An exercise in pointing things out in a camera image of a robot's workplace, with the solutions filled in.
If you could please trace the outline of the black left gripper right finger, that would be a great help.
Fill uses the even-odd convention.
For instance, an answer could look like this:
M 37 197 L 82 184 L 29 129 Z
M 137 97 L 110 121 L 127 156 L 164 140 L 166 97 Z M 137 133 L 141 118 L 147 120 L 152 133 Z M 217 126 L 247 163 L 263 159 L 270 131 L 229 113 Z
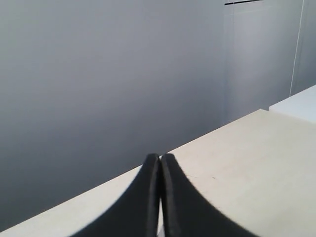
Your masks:
M 173 154 L 161 158 L 166 237 L 242 237 L 243 228 L 212 206 L 188 180 Z

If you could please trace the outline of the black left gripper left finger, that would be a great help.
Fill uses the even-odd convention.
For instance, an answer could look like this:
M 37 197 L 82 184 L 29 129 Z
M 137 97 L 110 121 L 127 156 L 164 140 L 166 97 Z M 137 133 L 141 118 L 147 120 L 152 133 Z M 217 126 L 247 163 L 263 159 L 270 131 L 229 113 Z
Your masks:
M 160 202 L 160 159 L 147 155 L 134 180 L 102 215 L 74 237 L 156 237 Z

